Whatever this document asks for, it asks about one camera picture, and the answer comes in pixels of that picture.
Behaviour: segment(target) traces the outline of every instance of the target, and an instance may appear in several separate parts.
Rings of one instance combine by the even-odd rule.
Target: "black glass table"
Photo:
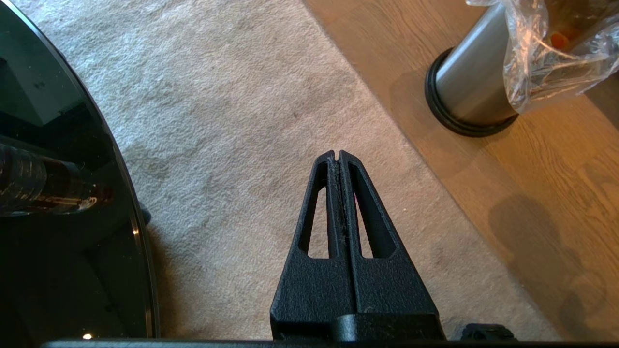
[[[154,282],[101,113],[62,54],[0,0],[0,346],[158,337]]]

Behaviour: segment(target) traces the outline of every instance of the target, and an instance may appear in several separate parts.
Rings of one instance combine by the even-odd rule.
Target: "textured black plastic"
[[[462,330],[461,341],[517,341],[517,339],[503,325],[468,324]]]
[[[434,117],[436,117],[436,119],[450,131],[469,137],[491,136],[514,123],[516,118],[518,118],[518,114],[506,119],[500,124],[494,124],[492,126],[477,126],[459,121],[458,118],[449,112],[449,110],[443,105],[441,98],[438,95],[438,91],[436,90],[436,73],[441,68],[443,61],[447,59],[447,56],[449,56],[451,50],[452,48],[441,53],[436,60],[434,60],[428,69],[428,73],[426,74],[425,97],[426,102],[430,107],[430,111],[434,114]]]
[[[329,259],[312,259],[307,251],[316,198],[325,186]],[[361,255],[355,197],[374,255],[371,259]],[[402,319],[402,325],[421,330],[402,330],[399,338],[412,335],[444,339],[438,310],[363,164],[344,151],[336,161],[335,153],[329,151],[318,157],[309,178],[297,230],[271,306],[271,330],[274,339],[345,337],[356,341],[352,339],[353,331],[346,329],[352,327],[364,328],[358,339],[382,337],[384,328],[377,326],[372,333],[367,316],[346,316],[357,313]]]
[[[339,171],[335,153],[318,157],[309,177],[292,246],[271,305],[274,339],[308,336],[327,339],[329,324],[354,313],[344,224],[340,206]],[[307,255],[318,192],[327,188],[327,236],[329,259]]]

